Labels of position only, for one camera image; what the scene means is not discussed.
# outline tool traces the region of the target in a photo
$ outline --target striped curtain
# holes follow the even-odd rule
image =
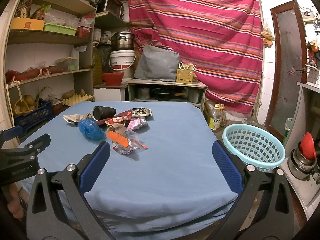
[[[174,50],[208,86],[206,95],[249,114],[258,93],[263,43],[258,0],[129,0],[140,52],[152,44]]]

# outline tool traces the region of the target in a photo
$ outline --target red plastic basket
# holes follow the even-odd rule
[[[79,26],[77,28],[77,36],[87,39],[90,36],[91,29],[91,27]]]
[[[103,73],[102,77],[106,86],[120,86],[124,72]]]

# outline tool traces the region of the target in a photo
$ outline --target basket rim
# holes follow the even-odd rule
[[[229,140],[227,138],[227,132],[230,129],[234,128],[235,126],[254,127],[255,130],[258,130],[257,132],[261,132],[262,134],[265,134],[265,136],[268,135],[269,137],[271,137],[272,140],[278,142],[277,146],[280,147],[279,152],[281,150],[283,151],[283,156],[281,157],[281,159],[279,161],[273,162],[273,163],[264,163],[264,162],[257,161],[257,160],[254,160],[252,158],[249,158],[248,156],[246,156],[246,155],[242,154],[241,152],[239,152],[236,148],[234,148],[232,146],[232,144],[229,142]],[[273,136],[271,133],[266,132],[265,130],[263,130],[263,129],[259,128],[259,127],[253,126],[253,125],[242,124],[242,123],[235,123],[235,124],[229,125],[223,131],[222,140],[223,140],[223,143],[226,145],[226,147],[227,147],[227,149],[229,151],[230,151],[229,148],[232,147],[233,148],[232,150],[236,153],[236,155],[241,157],[240,159],[242,159],[244,162],[247,162],[247,163],[256,163],[256,165],[255,164],[253,164],[253,165],[258,167],[258,168],[263,168],[263,169],[275,168],[275,167],[278,167],[285,159],[285,149],[284,149],[284,146],[282,145],[282,143],[275,136]]]

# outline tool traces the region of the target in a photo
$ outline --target person's hand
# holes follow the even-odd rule
[[[23,218],[23,208],[20,205],[20,198],[18,195],[18,188],[16,184],[9,185],[9,193],[12,197],[12,200],[8,203],[8,210],[12,213],[14,218],[21,219]]]

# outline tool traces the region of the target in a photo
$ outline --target cardboard box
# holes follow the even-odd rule
[[[193,70],[177,69],[177,83],[192,84]]]
[[[42,31],[44,21],[29,18],[13,18],[11,22],[12,30],[39,30]]]

